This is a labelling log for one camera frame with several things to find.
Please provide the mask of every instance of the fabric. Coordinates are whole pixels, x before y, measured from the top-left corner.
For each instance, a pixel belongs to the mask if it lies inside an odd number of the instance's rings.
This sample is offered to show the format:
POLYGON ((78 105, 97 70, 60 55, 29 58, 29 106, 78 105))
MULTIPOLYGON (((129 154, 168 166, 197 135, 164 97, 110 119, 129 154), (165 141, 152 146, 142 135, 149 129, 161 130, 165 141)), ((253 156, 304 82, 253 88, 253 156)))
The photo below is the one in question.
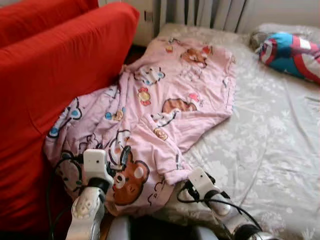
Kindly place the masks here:
POLYGON ((45 136, 74 97, 118 76, 138 18, 128 4, 111 3, 0 49, 0 230, 48 232, 45 136))
POLYGON ((253 50, 256 50, 268 36, 280 32, 292 34, 315 44, 320 44, 320 29, 318 27, 264 23, 250 33, 250 46, 253 50))
POLYGON ((260 60, 280 72, 320 84, 320 45, 289 33, 270 35, 259 52, 260 60))
POLYGON ((44 145, 53 166, 68 159, 58 171, 68 193, 76 198, 87 181, 78 161, 83 151, 105 149, 119 169, 107 193, 109 212, 140 216, 163 207, 191 172, 182 153, 232 114, 233 67, 223 48, 156 38, 124 68, 118 86, 73 100, 44 145))
MULTIPOLYGON (((159 36, 196 38, 232 51, 236 59, 233 115, 204 134, 185 161, 212 175, 263 230, 284 240, 320 239, 319 86, 259 62, 249 35, 167 24, 159 36)), ((177 201, 180 188, 156 216, 217 232, 209 208, 177 201)))
POLYGON ((0 8, 0 48, 98 7, 97 0, 24 0, 0 8))

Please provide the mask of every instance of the pink garment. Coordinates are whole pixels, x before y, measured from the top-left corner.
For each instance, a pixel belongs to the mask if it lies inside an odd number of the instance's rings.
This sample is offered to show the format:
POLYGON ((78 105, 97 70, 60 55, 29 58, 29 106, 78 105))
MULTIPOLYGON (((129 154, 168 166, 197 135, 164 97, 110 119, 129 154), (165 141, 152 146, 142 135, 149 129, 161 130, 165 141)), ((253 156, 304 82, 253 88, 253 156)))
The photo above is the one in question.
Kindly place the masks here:
POLYGON ((50 130, 44 151, 76 198, 87 183, 81 154, 105 149, 112 165, 131 147, 106 206, 114 214, 152 213, 191 171, 183 153, 232 114, 234 57, 195 40, 156 38, 124 67, 118 85, 75 98, 50 130))

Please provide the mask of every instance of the wire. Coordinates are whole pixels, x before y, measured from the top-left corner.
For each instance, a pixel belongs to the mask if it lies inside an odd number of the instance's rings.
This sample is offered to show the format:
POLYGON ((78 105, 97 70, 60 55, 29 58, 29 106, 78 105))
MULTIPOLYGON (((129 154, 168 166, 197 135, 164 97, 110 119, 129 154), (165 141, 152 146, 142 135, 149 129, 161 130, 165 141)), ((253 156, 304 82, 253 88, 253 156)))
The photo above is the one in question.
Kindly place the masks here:
POLYGON ((52 226, 50 226, 50 231, 49 231, 49 235, 48 235, 48 240, 51 240, 51 239, 54 239, 54 231, 55 231, 55 228, 56 228, 56 225, 59 221, 59 219, 63 216, 63 214, 67 211, 70 211, 72 207, 72 204, 70 204, 69 206, 67 206, 66 208, 64 208, 59 214, 58 216, 55 218, 54 220, 54 223, 52 226))
MULTIPOLYGON (((68 158, 64 158, 64 159, 61 159, 60 161, 58 161, 58 163, 54 166, 53 170, 52 170, 52 173, 51 173, 51 176, 50 176, 50 179, 49 179, 49 182, 48 182, 48 185, 46 187, 46 191, 45 191, 45 205, 46 205, 46 210, 47 210, 47 213, 48 213, 48 218, 49 218, 49 227, 50 229, 52 228, 52 219, 51 219, 51 210, 50 210, 50 200, 49 200, 49 195, 50 195, 50 189, 51 189, 51 185, 52 185, 52 182, 55 178, 55 175, 56 175, 56 170, 57 168, 59 167, 59 165, 61 163, 63 163, 64 161, 66 160, 69 160, 68 158)), ((54 237, 54 232, 52 231, 51 233, 51 239, 54 240, 55 237, 54 237)))
POLYGON ((221 201, 221 200, 217 200, 217 199, 199 199, 199 200, 183 200, 179 197, 179 195, 182 193, 183 190, 186 190, 187 188, 183 187, 179 190, 179 192, 176 194, 176 199, 181 202, 181 203, 185 203, 185 204, 191 204, 191 203, 207 203, 207 202, 215 202, 215 203, 222 203, 222 204, 227 204, 230 205, 234 208, 236 208, 239 212, 244 213, 245 215, 248 216, 248 218, 251 219, 251 221, 262 231, 262 228, 260 227, 259 223, 254 219, 253 216, 250 215, 250 213, 248 213, 246 210, 244 210, 242 207, 237 206, 231 202, 227 202, 227 201, 221 201))

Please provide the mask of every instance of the bedding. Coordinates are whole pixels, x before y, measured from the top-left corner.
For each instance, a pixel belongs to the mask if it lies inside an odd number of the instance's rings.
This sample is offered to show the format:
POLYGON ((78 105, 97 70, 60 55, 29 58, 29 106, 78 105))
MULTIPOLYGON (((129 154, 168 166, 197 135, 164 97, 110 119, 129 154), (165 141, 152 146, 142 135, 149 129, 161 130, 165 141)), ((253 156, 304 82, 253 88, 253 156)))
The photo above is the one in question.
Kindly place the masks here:
POLYGON ((320 45, 301 37, 285 32, 268 36, 259 59, 280 72, 320 84, 320 45))
POLYGON ((65 160, 58 173, 67 192, 75 199, 86 185, 84 150, 104 149, 116 169, 109 212, 140 216, 163 207, 192 171, 182 153, 232 114, 234 65, 224 48, 156 38, 118 85, 76 97, 44 145, 52 166, 65 160))
MULTIPOLYGON (((184 154, 186 162, 211 174, 263 230, 284 240, 320 239, 319 86, 259 62, 249 35, 169 23, 159 36, 196 38, 235 56, 233 115, 205 133, 184 154)), ((218 231, 205 205, 177 201, 181 187, 153 216, 218 231)))

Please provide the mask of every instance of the white bedsheet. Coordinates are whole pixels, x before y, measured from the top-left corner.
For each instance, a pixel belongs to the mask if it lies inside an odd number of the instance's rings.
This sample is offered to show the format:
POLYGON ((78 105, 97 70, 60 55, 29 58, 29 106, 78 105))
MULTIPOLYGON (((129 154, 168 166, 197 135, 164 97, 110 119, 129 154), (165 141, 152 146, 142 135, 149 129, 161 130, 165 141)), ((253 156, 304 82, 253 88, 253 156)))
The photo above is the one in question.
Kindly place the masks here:
MULTIPOLYGON (((320 239, 319 86, 258 62, 248 35, 177 24, 159 35, 194 37, 236 58, 233 115, 185 154, 188 162, 209 172, 263 230, 284 240, 320 239)), ((179 203, 175 194, 155 216, 216 224, 207 207, 179 203)))

